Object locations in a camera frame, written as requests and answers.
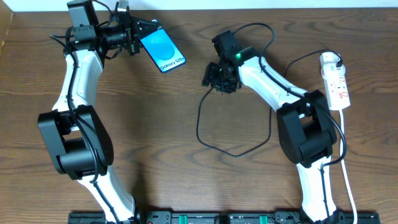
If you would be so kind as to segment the blue Samsung Galaxy smartphone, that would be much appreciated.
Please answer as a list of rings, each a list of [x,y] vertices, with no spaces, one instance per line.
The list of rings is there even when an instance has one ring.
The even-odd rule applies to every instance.
[[[187,60],[164,29],[141,39],[141,44],[161,73],[186,64]]]

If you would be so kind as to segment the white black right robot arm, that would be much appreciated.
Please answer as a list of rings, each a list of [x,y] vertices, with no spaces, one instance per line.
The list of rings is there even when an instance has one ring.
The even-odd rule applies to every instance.
[[[303,214],[310,223],[328,222],[336,205],[326,164],[337,137],[326,97],[287,81],[256,49],[243,48],[230,30],[212,43],[220,60],[208,64],[201,84],[227,94],[246,85],[269,104],[277,116],[280,146],[298,169]]]

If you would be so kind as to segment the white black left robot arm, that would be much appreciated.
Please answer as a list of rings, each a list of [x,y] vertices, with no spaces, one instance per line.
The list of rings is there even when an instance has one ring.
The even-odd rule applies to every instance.
[[[109,19],[99,22],[94,5],[67,4],[72,25],[53,36],[63,48],[65,79],[52,110],[39,115],[38,127],[55,170],[90,191],[103,209],[103,223],[147,223],[113,169],[113,144],[95,111],[95,97],[109,51],[138,54],[142,38],[160,24],[131,16],[127,1],[118,1]]]

